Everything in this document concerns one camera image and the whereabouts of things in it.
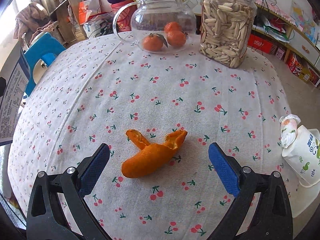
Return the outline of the large blue tissue box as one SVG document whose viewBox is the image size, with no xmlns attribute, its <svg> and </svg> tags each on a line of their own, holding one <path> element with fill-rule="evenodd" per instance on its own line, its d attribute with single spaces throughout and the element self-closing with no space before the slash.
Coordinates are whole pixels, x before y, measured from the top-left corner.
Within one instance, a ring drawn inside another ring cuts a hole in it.
<svg viewBox="0 0 320 240">
<path fill-rule="evenodd" d="M 25 89 L 30 79 L 30 68 L 20 43 L 1 47 L 1 77 L 6 79 L 6 89 L 1 97 L 1 145 L 12 143 Z"/>
</svg>

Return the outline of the blue plastic stool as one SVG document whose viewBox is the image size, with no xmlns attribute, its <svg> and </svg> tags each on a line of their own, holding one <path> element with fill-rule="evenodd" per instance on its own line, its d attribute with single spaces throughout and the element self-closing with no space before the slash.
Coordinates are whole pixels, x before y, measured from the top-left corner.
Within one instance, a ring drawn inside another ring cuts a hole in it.
<svg viewBox="0 0 320 240">
<path fill-rule="evenodd" d="M 39 60 L 42 60 L 48 67 L 54 60 L 65 51 L 65 47 L 50 33 L 44 33 L 30 48 L 25 52 L 24 57 L 30 68 L 30 79 L 25 93 L 30 96 L 36 86 L 33 71 Z"/>
</svg>

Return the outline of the glass teapot with wooden lid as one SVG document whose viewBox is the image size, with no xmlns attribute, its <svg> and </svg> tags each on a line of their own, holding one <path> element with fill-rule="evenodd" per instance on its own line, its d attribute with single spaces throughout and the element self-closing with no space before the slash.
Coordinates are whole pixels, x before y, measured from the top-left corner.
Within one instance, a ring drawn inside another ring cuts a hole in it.
<svg viewBox="0 0 320 240">
<path fill-rule="evenodd" d="M 192 44 L 192 37 L 196 31 L 196 17 L 193 9 L 197 6 L 197 0 L 136 0 L 121 7 L 113 19 L 113 32 L 121 42 L 137 45 L 140 49 L 142 41 L 150 34 L 158 34 L 164 44 L 161 50 L 155 54 L 175 53 L 187 49 Z M 128 7 L 137 6 L 131 17 L 131 37 L 123 38 L 117 31 L 117 19 Z M 174 48 L 167 42 L 167 34 L 164 27 L 169 22 L 177 22 L 186 35 L 186 43 L 181 48 Z"/>
</svg>

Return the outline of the paper cup with green print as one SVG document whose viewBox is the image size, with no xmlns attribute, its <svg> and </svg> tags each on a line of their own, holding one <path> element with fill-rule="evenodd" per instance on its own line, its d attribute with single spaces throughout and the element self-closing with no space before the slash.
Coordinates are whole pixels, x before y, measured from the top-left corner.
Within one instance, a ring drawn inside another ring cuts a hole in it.
<svg viewBox="0 0 320 240">
<path fill-rule="evenodd" d="M 282 156 L 303 187 L 319 183 L 319 130 L 299 126 L 294 142 L 283 149 Z"/>
</svg>

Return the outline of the colourful map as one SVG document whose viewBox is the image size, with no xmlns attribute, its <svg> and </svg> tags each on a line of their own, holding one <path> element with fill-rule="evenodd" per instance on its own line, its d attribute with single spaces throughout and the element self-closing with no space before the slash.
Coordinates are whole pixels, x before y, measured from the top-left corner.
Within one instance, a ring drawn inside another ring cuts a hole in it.
<svg viewBox="0 0 320 240">
<path fill-rule="evenodd" d="M 302 31 L 314 45 L 316 45 L 319 38 L 319 26 L 294 0 L 292 0 L 291 3 L 290 16 L 294 19 L 298 29 Z"/>
</svg>

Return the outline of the printed tissue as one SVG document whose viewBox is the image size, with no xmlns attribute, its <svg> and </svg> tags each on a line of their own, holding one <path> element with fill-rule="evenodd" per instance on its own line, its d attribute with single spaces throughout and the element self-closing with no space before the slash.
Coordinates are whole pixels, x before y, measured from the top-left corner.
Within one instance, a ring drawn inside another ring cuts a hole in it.
<svg viewBox="0 0 320 240">
<path fill-rule="evenodd" d="M 297 127 L 301 119 L 294 114 L 281 116 L 280 122 L 280 141 L 282 148 L 288 148 L 296 139 Z"/>
</svg>

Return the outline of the plastic jar of seeds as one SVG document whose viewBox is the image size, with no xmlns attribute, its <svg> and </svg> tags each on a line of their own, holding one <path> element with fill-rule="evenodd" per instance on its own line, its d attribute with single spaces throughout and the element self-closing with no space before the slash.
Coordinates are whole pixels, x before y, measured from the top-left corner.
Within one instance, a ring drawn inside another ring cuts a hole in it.
<svg viewBox="0 0 320 240">
<path fill-rule="evenodd" d="M 201 0 L 201 9 L 200 53 L 238 68 L 257 15 L 255 0 Z"/>
</svg>

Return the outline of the wooden TV cabinet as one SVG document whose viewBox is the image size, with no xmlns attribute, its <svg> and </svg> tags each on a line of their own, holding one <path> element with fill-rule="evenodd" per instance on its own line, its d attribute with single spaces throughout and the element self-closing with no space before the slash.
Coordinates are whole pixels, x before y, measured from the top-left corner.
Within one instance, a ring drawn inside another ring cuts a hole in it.
<svg viewBox="0 0 320 240">
<path fill-rule="evenodd" d="M 255 0 L 255 5 L 258 9 L 252 33 L 256 36 L 263 35 L 265 40 L 269 38 L 278 46 L 283 46 L 286 50 L 283 54 L 284 60 L 287 60 L 291 53 L 295 53 L 314 70 L 319 71 L 319 47 L 295 19 L 283 12 L 276 1 Z"/>
</svg>

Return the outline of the tangerine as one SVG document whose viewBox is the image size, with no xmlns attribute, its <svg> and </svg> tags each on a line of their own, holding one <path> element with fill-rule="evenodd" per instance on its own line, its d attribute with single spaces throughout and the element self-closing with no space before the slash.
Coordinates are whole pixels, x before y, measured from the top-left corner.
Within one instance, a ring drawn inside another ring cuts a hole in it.
<svg viewBox="0 0 320 240">
<path fill-rule="evenodd" d="M 174 48 L 181 48 L 186 43 L 186 35 L 178 30 L 169 31 L 167 33 L 167 42 Z"/>
<path fill-rule="evenodd" d="M 164 27 L 164 32 L 167 34 L 171 31 L 182 31 L 182 27 L 177 22 L 169 22 Z"/>
<path fill-rule="evenodd" d="M 150 34 L 147 37 L 145 37 L 142 41 L 143 49 L 151 52 L 161 50 L 163 44 L 164 42 L 158 34 Z"/>
</svg>

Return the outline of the cherry print tablecloth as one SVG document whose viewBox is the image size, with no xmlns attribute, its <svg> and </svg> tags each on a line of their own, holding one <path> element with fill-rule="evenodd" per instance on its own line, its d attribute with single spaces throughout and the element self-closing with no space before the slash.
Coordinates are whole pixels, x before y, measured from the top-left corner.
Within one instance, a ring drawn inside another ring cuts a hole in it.
<svg viewBox="0 0 320 240">
<path fill-rule="evenodd" d="M 278 171 L 293 218 L 292 239 L 319 239 L 319 193 L 306 195 L 282 156 L 281 116 L 295 114 L 319 128 L 319 90 L 272 56 L 248 49 L 230 69 L 199 51 L 199 36 L 184 51 L 156 55 L 114 35 L 62 52 L 33 90 L 16 126 L 8 173 L 28 213 L 37 174 L 77 167 L 105 143 L 110 158 L 84 197 L 110 239 L 209 239 L 234 197 L 208 157 L 217 143 L 255 173 Z M 126 131 L 150 143 L 188 132 L 176 155 L 141 178 L 126 178 L 122 163 L 140 149 Z"/>
</svg>

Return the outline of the red box under cabinet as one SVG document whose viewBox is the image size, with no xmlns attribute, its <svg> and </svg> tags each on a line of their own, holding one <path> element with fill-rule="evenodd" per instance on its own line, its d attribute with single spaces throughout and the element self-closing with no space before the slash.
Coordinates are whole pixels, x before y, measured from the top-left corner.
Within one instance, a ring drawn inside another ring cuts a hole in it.
<svg viewBox="0 0 320 240">
<path fill-rule="evenodd" d="M 249 36 L 248 46 L 269 54 L 271 52 L 273 44 L 268 40 L 251 34 Z"/>
</svg>

